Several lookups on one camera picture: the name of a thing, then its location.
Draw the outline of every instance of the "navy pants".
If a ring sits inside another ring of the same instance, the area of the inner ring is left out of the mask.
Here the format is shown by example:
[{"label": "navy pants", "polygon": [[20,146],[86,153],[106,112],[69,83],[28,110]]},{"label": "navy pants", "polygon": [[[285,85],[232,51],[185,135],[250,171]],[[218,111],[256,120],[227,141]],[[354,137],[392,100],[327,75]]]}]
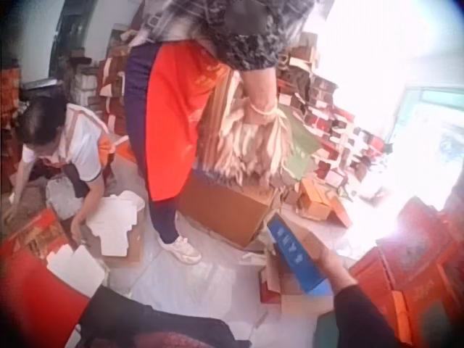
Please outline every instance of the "navy pants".
[{"label": "navy pants", "polygon": [[[125,122],[130,147],[137,159],[137,165],[145,177],[148,190],[149,176],[146,171],[146,95],[150,73],[157,57],[160,43],[148,43],[132,48],[125,68]],[[175,212],[178,197],[154,201],[149,197],[149,211],[153,227],[166,244],[173,243],[179,233],[175,229]]]}]

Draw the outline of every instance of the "black hair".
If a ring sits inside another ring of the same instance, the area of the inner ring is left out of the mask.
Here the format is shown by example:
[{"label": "black hair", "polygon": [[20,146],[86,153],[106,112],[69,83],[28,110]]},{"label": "black hair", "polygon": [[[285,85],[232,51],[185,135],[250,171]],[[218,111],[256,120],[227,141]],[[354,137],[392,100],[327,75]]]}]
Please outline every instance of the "black hair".
[{"label": "black hair", "polygon": [[66,98],[61,95],[37,96],[17,118],[17,137],[24,144],[46,145],[66,121]]}]

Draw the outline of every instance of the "patterned sleeve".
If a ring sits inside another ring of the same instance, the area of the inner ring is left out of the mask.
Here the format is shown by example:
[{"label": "patterned sleeve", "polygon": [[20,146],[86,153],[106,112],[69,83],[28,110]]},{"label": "patterned sleeve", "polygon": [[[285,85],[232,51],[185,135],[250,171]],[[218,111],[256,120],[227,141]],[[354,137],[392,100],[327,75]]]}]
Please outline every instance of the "patterned sleeve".
[{"label": "patterned sleeve", "polygon": [[314,7],[314,0],[204,1],[206,35],[217,58],[236,70],[275,67]]}]

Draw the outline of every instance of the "blue package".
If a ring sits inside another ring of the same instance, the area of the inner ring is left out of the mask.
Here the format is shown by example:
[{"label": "blue package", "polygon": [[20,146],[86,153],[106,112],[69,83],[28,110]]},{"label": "blue package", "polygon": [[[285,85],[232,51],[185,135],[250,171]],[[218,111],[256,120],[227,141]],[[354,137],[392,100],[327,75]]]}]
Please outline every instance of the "blue package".
[{"label": "blue package", "polygon": [[[269,221],[268,228],[278,248],[281,250],[283,258],[297,277],[302,290],[306,294],[311,294],[311,291],[324,280],[318,266],[311,260],[311,257],[307,254],[301,243],[298,242],[291,229],[278,215],[274,215]],[[325,286],[321,287],[319,295],[321,294],[328,294]]]}]

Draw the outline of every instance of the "woman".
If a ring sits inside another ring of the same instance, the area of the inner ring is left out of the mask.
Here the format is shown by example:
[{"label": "woman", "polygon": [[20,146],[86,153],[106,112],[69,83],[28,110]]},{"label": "woman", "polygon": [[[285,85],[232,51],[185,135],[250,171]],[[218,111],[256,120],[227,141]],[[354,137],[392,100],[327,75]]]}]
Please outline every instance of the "woman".
[{"label": "woman", "polygon": [[67,104],[60,95],[34,99],[18,117],[17,135],[24,143],[14,186],[12,206],[4,219],[8,222],[18,211],[22,191],[37,159],[60,167],[71,180],[77,198],[85,197],[71,222],[71,233],[80,241],[80,225],[95,211],[103,197],[109,164],[115,147],[106,125],[90,110]]},{"label": "woman", "polygon": [[133,21],[140,31],[125,73],[127,132],[146,179],[159,242],[191,265],[201,255],[179,236],[175,211],[210,92],[228,68],[239,70],[250,100],[246,119],[264,123],[277,103],[278,55],[302,28],[314,1],[146,0],[143,5]]}]

